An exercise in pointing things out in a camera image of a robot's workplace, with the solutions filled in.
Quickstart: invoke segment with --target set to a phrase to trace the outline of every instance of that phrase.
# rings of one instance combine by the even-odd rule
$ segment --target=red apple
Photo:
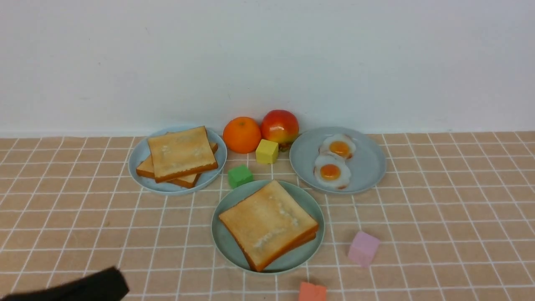
[[[262,138],[277,142],[279,150],[285,152],[299,136],[299,122],[291,112],[272,110],[262,120],[260,131]]]

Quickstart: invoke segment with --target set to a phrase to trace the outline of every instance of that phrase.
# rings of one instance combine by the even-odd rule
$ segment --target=egg yolk
[[[336,155],[347,158],[349,156],[349,145],[343,141],[334,141],[329,145],[329,150]]]
[[[319,174],[327,181],[338,179],[340,173],[340,168],[334,164],[326,164],[319,169]]]

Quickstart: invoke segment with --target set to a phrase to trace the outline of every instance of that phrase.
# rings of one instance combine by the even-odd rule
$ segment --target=orange cube
[[[325,301],[327,288],[308,282],[301,282],[299,301]]]

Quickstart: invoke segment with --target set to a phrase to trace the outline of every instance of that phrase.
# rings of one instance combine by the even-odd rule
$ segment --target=black object
[[[129,291],[121,272],[110,267],[57,287],[7,295],[0,301],[120,301]]]

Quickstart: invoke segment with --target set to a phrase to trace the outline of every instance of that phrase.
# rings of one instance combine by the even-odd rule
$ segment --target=plate
[[[256,272],[250,269],[245,256],[232,237],[230,232],[221,221],[219,215],[236,205],[241,200],[257,192],[272,180],[258,180],[238,186],[232,192],[227,194],[217,206],[212,217],[212,239],[219,251],[228,261],[238,268],[258,275],[277,275],[290,272],[307,262],[319,249],[323,242],[325,233],[325,220],[323,212],[315,199],[302,188],[284,181],[278,181],[280,185],[295,199],[295,201],[315,219],[319,224],[316,239],[282,255],[277,260],[268,265],[262,272]]]
[[[356,145],[353,157],[346,161],[351,178],[345,189],[322,186],[314,177],[314,161],[318,148],[325,138],[334,134],[352,137]],[[350,194],[366,191],[381,181],[386,173],[386,156],[383,150],[368,136],[344,127],[320,127],[300,135],[290,148],[290,164],[295,173],[308,186],[324,193]]]
[[[194,127],[198,127],[198,125],[179,125],[169,127],[167,129],[152,133],[151,135],[149,135],[149,137],[161,136],[168,132],[181,132],[192,129]],[[146,188],[147,190],[163,195],[182,195],[205,188],[217,178],[217,175],[219,175],[219,173],[223,170],[223,166],[225,166],[225,162],[227,161],[227,146],[225,145],[225,142],[223,142],[223,139],[218,134],[209,129],[207,129],[207,135],[208,140],[210,140],[210,142],[216,142],[218,144],[215,156],[219,167],[215,170],[203,172],[199,177],[199,180],[197,181],[197,185],[195,185],[195,187],[185,188],[171,183],[156,183],[153,179],[140,177],[137,175],[135,169],[150,155],[149,144],[147,143],[147,139],[149,137],[146,137],[145,139],[141,140],[141,142],[139,142],[134,147],[134,150],[132,151],[132,154],[128,159],[128,171],[130,172],[131,177],[134,178],[134,180],[139,185]]]

